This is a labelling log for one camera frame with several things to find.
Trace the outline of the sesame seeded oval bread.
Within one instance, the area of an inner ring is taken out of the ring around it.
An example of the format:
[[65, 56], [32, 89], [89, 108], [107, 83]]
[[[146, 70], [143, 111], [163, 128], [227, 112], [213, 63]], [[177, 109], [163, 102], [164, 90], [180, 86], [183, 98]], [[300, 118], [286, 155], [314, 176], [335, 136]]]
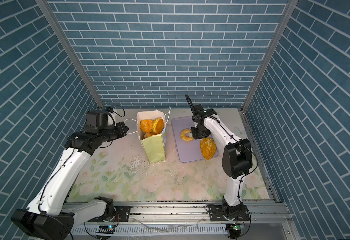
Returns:
[[216, 153], [216, 144], [212, 138], [202, 139], [200, 142], [201, 153], [206, 160], [210, 160]]

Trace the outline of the ring donut bread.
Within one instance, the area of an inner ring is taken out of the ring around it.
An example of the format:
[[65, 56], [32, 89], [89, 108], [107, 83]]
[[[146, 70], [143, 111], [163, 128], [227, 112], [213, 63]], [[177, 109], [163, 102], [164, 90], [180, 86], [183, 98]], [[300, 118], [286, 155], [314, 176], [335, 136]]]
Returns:
[[180, 138], [185, 142], [191, 142], [194, 140], [191, 129], [184, 129], [180, 133]]

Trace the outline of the small pale bread roll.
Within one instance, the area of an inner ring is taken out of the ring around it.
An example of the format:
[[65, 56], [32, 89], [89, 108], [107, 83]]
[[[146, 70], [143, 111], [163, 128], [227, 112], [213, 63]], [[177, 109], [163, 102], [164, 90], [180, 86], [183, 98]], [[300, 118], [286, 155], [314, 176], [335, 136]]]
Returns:
[[144, 133], [151, 133], [153, 131], [154, 121], [151, 119], [141, 120], [140, 129]]

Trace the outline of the large twisted golden bread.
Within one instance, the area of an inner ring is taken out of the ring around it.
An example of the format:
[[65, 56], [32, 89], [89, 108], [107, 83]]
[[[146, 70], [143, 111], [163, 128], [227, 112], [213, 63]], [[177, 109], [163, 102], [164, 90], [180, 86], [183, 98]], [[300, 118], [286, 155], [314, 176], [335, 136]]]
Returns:
[[144, 135], [144, 139], [149, 138], [149, 137], [151, 137], [151, 136], [158, 135], [158, 134], [160, 134], [160, 133], [154, 133], [154, 132], [146, 133], [146, 134]]

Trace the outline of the round orange bun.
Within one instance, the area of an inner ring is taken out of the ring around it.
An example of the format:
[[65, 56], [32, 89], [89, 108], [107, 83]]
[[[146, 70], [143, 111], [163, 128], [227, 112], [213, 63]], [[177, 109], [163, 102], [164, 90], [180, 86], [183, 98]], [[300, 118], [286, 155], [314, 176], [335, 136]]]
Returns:
[[162, 118], [157, 118], [154, 120], [152, 127], [153, 133], [160, 134], [164, 129], [164, 125], [164, 120]]

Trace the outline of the white paper gift bag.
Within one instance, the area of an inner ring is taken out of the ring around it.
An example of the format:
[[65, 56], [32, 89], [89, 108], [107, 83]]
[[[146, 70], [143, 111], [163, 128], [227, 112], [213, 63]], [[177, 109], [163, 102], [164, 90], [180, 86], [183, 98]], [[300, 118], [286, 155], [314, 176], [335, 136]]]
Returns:
[[[125, 122], [127, 120], [132, 120], [137, 123], [137, 131], [131, 132], [131, 134], [137, 133], [138, 139], [142, 144], [150, 164], [166, 160], [166, 127], [169, 121], [170, 113], [171, 109], [169, 109], [167, 113], [163, 113], [159, 110], [143, 111], [137, 113], [136, 119], [125, 120]], [[142, 132], [140, 129], [141, 120], [151, 119], [154, 121], [157, 118], [162, 118], [164, 120], [164, 129], [160, 134], [144, 139], [144, 135], [146, 133]]]

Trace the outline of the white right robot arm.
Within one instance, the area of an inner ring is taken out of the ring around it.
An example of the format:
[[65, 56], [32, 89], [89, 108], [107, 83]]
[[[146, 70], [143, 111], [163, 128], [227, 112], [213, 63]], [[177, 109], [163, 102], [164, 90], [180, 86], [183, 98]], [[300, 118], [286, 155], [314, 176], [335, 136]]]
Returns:
[[205, 110], [201, 105], [191, 108], [192, 120], [197, 123], [192, 127], [195, 139], [212, 136], [224, 146], [222, 167], [228, 176], [221, 213], [230, 220], [249, 221], [250, 212], [242, 202], [244, 180], [253, 166], [251, 143], [241, 139], [230, 131], [213, 109]]

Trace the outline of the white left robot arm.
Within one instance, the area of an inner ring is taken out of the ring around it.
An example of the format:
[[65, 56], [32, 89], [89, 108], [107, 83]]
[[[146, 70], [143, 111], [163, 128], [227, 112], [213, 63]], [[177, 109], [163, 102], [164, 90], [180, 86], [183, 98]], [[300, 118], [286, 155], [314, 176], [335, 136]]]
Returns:
[[127, 135], [124, 122], [117, 123], [113, 107], [86, 113], [82, 131], [68, 137], [56, 167], [42, 189], [25, 209], [17, 209], [11, 221], [30, 237], [64, 240], [72, 229], [90, 220], [114, 221], [116, 209], [112, 199], [97, 197], [88, 203], [64, 209], [66, 197], [82, 167], [103, 143], [112, 143]]

